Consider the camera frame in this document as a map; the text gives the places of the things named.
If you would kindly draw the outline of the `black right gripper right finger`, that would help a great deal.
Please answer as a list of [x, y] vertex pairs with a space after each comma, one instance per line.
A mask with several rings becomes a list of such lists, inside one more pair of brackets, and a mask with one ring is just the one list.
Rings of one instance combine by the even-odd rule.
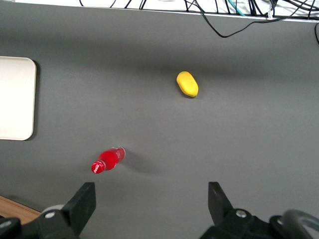
[[208, 183], [208, 209], [213, 220], [202, 239], [254, 239], [251, 232], [254, 217], [244, 209], [236, 209], [218, 182]]

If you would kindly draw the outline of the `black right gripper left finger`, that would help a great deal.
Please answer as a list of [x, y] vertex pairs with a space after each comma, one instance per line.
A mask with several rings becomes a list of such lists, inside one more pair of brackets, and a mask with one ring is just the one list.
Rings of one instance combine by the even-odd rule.
[[78, 239], [95, 209], [95, 183], [86, 182], [65, 205], [55, 205], [41, 213], [39, 238]]

